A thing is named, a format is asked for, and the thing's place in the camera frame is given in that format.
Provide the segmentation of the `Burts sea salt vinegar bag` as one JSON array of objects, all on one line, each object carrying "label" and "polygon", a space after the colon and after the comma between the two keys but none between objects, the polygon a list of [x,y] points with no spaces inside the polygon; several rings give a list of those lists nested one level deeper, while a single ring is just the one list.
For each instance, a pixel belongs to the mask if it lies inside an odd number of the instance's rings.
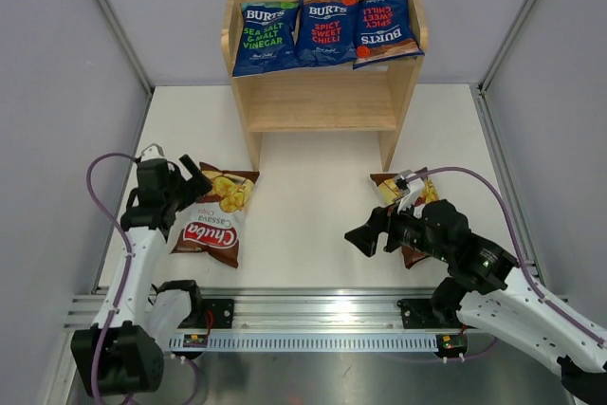
[{"label": "Burts sea salt vinegar bag", "polygon": [[231,76],[249,77],[299,67],[294,39],[299,10],[298,2],[243,3],[243,30]]}]

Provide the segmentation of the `large blue Burts chilli bag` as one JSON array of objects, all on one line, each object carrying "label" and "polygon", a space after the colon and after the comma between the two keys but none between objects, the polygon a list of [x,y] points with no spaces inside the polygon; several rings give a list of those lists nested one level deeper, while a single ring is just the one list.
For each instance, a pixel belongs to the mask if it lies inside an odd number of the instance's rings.
[{"label": "large blue Burts chilli bag", "polygon": [[411,28],[409,0],[362,0],[354,40],[353,68],[423,56]]}]

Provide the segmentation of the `small blue Burts chilli bag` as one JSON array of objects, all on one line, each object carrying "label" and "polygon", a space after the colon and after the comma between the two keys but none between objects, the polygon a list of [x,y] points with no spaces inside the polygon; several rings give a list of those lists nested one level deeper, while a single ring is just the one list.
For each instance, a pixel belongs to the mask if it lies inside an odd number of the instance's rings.
[{"label": "small blue Burts chilli bag", "polygon": [[359,0],[299,0],[295,50],[300,66],[348,64],[356,59]]}]

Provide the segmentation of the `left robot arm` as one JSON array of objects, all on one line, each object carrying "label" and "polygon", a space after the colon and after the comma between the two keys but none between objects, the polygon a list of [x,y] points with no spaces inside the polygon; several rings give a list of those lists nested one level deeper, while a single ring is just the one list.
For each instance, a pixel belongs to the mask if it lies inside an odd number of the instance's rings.
[{"label": "left robot arm", "polygon": [[165,283],[153,302],[149,295],[177,214],[209,193],[212,182],[189,156],[175,165],[156,144],[133,161],[137,185],[122,217],[110,219],[124,244],[117,268],[93,322],[75,331],[70,344],[85,390],[98,404],[107,396],[156,391],[176,329],[196,326],[205,315],[194,281]]}]

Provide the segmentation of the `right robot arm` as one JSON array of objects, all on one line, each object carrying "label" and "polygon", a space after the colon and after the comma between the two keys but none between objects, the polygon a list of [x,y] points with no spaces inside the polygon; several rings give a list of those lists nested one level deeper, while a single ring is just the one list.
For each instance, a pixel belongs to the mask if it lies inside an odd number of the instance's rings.
[{"label": "right robot arm", "polygon": [[494,242],[472,232],[467,217],[446,200],[419,217],[397,204],[376,207],[345,239],[365,256],[385,250],[423,252],[448,266],[431,298],[432,318],[481,329],[537,360],[586,404],[606,401],[606,330],[583,317],[529,276],[523,264]]}]

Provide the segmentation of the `right Chuba cassava chips bag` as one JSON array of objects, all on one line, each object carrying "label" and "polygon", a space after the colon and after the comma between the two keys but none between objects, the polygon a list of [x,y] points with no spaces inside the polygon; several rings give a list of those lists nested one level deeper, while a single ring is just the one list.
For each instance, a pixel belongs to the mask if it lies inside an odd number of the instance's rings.
[{"label": "right Chuba cassava chips bag", "polygon": [[430,255],[426,252],[427,222],[423,211],[438,201],[432,180],[422,176],[422,168],[416,172],[372,173],[369,175],[383,207],[372,211],[372,230],[377,235],[386,234],[385,251],[399,250],[406,269],[411,269]]}]

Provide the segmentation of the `chuba cassava chips bag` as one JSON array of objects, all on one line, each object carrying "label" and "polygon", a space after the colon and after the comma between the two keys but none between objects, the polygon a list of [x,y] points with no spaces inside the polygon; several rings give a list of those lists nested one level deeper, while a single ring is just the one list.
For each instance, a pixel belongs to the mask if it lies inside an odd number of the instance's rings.
[{"label": "chuba cassava chips bag", "polygon": [[406,269],[411,269],[430,255],[426,252],[427,222],[423,211],[438,201],[432,180],[422,176],[422,168],[416,172],[372,173],[369,175],[383,207],[372,211],[372,230],[377,235],[386,234],[385,251],[399,250]]},{"label": "chuba cassava chips bag", "polygon": [[248,205],[260,173],[221,170],[206,162],[199,167],[211,181],[212,190],[197,198],[189,209],[172,253],[207,253],[237,268]]}]

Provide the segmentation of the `left Chuba cassava chips bag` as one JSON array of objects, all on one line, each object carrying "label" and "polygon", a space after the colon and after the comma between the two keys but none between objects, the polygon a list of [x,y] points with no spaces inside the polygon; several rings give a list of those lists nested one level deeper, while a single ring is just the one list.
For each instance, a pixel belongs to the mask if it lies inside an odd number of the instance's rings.
[{"label": "left Chuba cassava chips bag", "polygon": [[197,198],[189,209],[172,253],[207,253],[237,268],[248,205],[260,173],[221,170],[206,162],[199,167],[211,181],[212,190]]}]

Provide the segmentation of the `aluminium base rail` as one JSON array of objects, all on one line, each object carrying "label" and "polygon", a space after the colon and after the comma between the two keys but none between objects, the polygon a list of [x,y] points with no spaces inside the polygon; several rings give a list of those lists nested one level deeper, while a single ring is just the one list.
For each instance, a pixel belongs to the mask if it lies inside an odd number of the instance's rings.
[{"label": "aluminium base rail", "polygon": [[231,319],[230,331],[247,334],[403,333],[397,302],[431,297],[431,287],[211,288],[200,290],[212,333]]}]

